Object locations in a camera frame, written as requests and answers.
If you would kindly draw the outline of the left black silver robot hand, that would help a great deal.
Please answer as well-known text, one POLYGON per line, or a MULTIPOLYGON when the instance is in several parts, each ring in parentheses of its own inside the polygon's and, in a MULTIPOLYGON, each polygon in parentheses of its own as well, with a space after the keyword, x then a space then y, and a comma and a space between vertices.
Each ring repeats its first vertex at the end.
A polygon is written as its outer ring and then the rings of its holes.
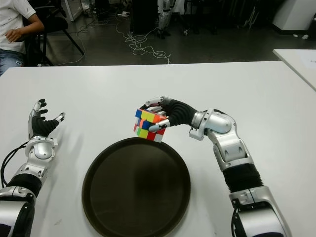
POLYGON ((42 136, 48 137, 49 134, 65 119, 65 113, 59 114, 56 118, 46 120, 43 114, 48 112, 48 109, 43 109, 47 105, 45 99, 38 100, 30 114, 28 120, 28 139, 42 136))

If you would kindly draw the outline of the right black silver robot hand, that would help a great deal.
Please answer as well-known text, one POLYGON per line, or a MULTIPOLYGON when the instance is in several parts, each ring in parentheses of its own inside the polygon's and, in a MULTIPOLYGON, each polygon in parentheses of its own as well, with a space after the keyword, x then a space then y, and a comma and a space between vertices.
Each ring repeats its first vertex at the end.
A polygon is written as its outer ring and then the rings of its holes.
POLYGON ((196 117, 198 111, 186 103, 171 99, 165 96, 157 97, 146 101, 140 109, 149 109, 157 107, 159 111, 166 113, 167 119, 155 123, 149 127, 150 132, 157 132, 171 126, 186 124, 193 128, 198 128, 196 125, 196 117))

